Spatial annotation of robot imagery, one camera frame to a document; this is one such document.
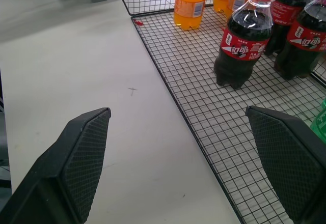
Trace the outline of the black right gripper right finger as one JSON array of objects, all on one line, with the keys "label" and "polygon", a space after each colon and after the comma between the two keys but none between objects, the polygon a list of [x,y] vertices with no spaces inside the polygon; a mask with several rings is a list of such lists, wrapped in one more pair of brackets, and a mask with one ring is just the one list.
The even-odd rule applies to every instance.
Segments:
[{"label": "black right gripper right finger", "polygon": [[246,109],[263,169],[294,224],[326,224],[326,144],[298,117]]}]

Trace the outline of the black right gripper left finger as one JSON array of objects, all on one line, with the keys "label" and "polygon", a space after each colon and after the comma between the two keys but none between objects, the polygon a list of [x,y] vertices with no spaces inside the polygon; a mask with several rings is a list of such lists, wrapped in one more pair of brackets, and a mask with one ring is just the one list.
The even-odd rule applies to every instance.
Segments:
[{"label": "black right gripper left finger", "polygon": [[111,110],[70,120],[0,211],[0,224],[85,224],[103,168]]}]

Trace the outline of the green soda bottle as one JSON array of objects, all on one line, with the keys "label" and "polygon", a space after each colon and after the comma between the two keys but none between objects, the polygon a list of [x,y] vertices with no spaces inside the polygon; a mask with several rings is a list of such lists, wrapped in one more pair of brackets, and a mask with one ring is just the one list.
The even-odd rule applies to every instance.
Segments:
[{"label": "green soda bottle", "polygon": [[321,111],[314,118],[310,129],[326,144],[326,97],[321,103]]}]

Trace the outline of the cola bottle with red label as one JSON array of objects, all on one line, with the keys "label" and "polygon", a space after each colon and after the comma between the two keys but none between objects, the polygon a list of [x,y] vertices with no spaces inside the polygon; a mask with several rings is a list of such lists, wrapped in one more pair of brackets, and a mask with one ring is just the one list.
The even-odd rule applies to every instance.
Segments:
[{"label": "cola bottle with red label", "polygon": [[326,52],[326,0],[313,0],[292,24],[275,69],[285,80],[307,77]]},{"label": "cola bottle with red label", "polygon": [[285,46],[286,36],[299,13],[311,0],[275,0],[271,4],[273,18],[272,34],[264,54],[279,53]]}]

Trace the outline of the cola bottle with red cap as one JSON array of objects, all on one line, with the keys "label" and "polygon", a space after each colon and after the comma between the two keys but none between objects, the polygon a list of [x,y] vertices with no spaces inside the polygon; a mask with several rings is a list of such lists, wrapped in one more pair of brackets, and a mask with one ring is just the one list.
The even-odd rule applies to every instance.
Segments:
[{"label": "cola bottle with red cap", "polygon": [[219,86],[239,89],[250,78],[272,33],[275,0],[247,0],[227,21],[213,71]]}]

